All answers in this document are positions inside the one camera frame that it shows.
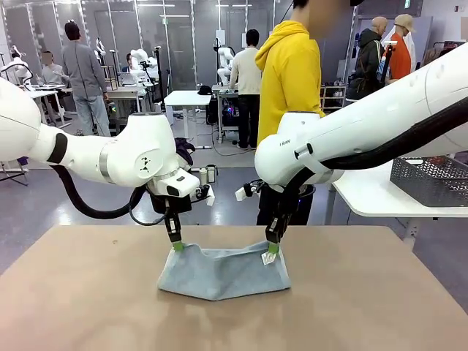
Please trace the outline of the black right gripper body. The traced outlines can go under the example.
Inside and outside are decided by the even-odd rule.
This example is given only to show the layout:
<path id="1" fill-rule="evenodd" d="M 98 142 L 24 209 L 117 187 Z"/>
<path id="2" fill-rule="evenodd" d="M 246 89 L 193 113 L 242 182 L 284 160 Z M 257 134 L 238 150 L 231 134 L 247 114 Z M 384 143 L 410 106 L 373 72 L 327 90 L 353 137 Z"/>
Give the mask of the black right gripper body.
<path id="1" fill-rule="evenodd" d="M 284 190 L 280 192 L 272 187 L 269 188 L 271 195 L 270 203 L 273 206 L 273 213 L 279 216 L 290 215 L 290 222 L 299 221 L 299 192 Z"/>

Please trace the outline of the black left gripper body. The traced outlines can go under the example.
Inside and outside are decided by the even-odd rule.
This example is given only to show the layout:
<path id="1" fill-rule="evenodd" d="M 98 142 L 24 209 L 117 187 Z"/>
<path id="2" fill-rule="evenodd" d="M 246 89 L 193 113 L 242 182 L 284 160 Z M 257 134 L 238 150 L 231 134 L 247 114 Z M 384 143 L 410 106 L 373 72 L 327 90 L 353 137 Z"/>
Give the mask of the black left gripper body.
<path id="1" fill-rule="evenodd" d="M 192 201 L 186 197 L 170 197 L 150 194 L 153 210 L 158 214 L 181 214 L 192 210 Z"/>

